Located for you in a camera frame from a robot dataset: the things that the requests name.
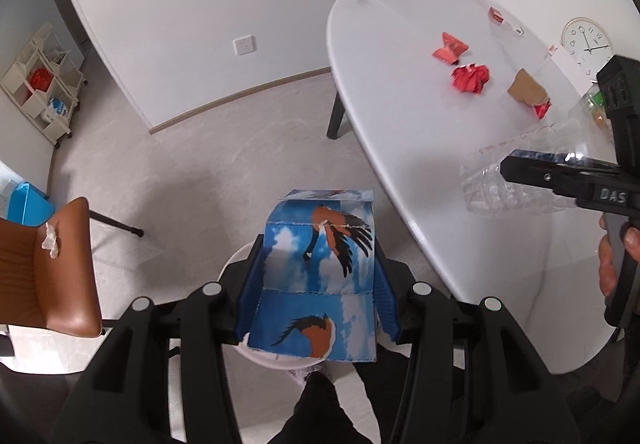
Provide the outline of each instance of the hand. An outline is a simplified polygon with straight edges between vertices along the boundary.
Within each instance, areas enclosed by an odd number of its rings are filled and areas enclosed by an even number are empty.
[[[603,217],[600,217],[600,227],[606,229]],[[640,262],[640,231],[636,228],[629,228],[625,233],[624,243],[626,251],[636,262]],[[604,296],[609,296],[609,294],[613,293],[618,277],[613,268],[613,250],[611,249],[608,235],[603,236],[598,245],[598,258],[600,259],[600,268],[598,269],[600,291]],[[638,306],[636,306],[636,312],[640,312],[640,299],[638,300]]]

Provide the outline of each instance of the bird print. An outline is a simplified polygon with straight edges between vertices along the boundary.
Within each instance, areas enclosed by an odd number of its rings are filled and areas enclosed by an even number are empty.
[[[324,359],[331,353],[335,341],[335,323],[326,314],[322,317],[305,316],[294,319],[271,346],[280,345],[294,330],[299,330],[309,340],[311,352],[308,357]]]
[[[316,247],[320,230],[324,230],[326,242],[332,253],[338,258],[344,277],[353,272],[353,262],[351,257],[353,252],[347,243],[347,237],[353,240],[362,249],[366,256],[372,250],[371,228],[361,218],[356,215],[341,213],[332,210],[328,206],[318,206],[311,212],[311,224],[313,232],[308,248],[302,254],[302,258],[308,266],[311,262],[311,254]]]

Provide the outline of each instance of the red paper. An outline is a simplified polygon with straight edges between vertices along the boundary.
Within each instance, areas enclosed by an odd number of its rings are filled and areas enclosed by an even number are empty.
[[[549,110],[550,106],[551,101],[547,101],[546,103],[542,103],[542,105],[535,105],[533,107],[536,111],[536,116],[538,116],[538,119],[542,119],[543,117],[545,117],[546,111]]]
[[[484,84],[489,81],[489,68],[486,65],[478,65],[472,63],[453,69],[453,87],[460,92],[473,92],[480,94],[484,88]]]
[[[440,47],[433,51],[433,55],[443,62],[448,63],[449,65],[457,65],[459,62],[458,57],[452,52],[449,47]]]
[[[453,52],[453,54],[455,54],[456,56],[460,56],[463,52],[465,52],[465,50],[469,48],[469,46],[465,44],[465,42],[462,42],[455,36],[452,36],[449,33],[445,33],[444,31],[442,33],[442,43],[445,47],[449,47],[451,52]]]
[[[449,33],[442,33],[442,43],[444,47],[440,47],[433,51],[433,55],[449,65],[456,65],[460,55],[469,48],[465,42],[457,39]]]

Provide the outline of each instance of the blue box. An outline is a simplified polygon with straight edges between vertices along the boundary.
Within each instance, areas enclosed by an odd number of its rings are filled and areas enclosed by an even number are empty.
[[[6,218],[23,226],[36,227],[49,220],[55,211],[55,206],[42,196],[40,190],[23,182],[11,193]]]

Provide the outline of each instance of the person's leg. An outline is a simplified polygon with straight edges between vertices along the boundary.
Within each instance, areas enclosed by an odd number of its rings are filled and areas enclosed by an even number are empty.
[[[387,350],[378,345],[377,358],[374,363],[353,363],[364,384],[373,413],[378,420],[380,439],[386,443],[398,416],[398,408],[404,391],[404,382],[409,368],[409,359],[398,352]],[[462,425],[461,399],[465,392],[465,372],[455,366],[452,368],[452,410],[449,430],[459,436]]]
[[[320,372],[306,378],[305,390],[285,423],[269,444],[371,444],[358,433],[338,402],[331,381]]]

